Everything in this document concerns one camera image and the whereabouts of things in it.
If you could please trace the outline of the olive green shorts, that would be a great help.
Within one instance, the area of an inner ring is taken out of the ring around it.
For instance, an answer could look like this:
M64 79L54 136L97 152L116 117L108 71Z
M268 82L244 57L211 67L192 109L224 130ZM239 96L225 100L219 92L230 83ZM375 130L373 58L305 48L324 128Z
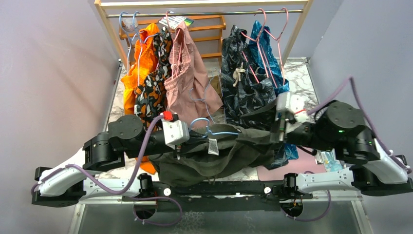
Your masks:
M272 170L287 165L284 146L273 151L259 152L237 142L237 138L259 138L268 131L242 128L230 124L213 124L211 139L217 141L195 146L188 153L174 156L172 152L149 156L159 180L171 187L187 187L204 180L230 176L247 167L264 166Z

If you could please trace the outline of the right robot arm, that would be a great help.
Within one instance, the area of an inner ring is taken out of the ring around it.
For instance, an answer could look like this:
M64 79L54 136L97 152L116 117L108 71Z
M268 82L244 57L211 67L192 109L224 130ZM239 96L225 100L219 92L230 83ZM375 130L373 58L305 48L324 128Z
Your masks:
M297 101L273 103L246 115L246 118L270 117L272 121L266 135L238 138L239 143L260 153L287 143L316 151L334 151L338 160L350 164L336 172L288 173L275 195L293 199L320 190L354 190L367 196L412 192L413 180L408 176L410 169L405 157L385 152L360 109L337 100L327 103L325 108L314 123Z

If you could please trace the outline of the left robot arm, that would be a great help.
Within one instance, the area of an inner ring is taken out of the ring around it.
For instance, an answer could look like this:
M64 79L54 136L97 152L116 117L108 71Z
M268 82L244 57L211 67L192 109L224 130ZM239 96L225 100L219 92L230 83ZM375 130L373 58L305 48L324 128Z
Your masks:
M139 175L144 156L172 153L180 156L207 143L204 134L191 131L177 114L164 112L149 126L134 115L125 115L108 124L107 131L86 141L72 157L53 168L38 167L31 188L32 204L68 207L81 200L108 195L156 198L150 175ZM129 179L99 180L97 174L121 168L125 157L137 163Z

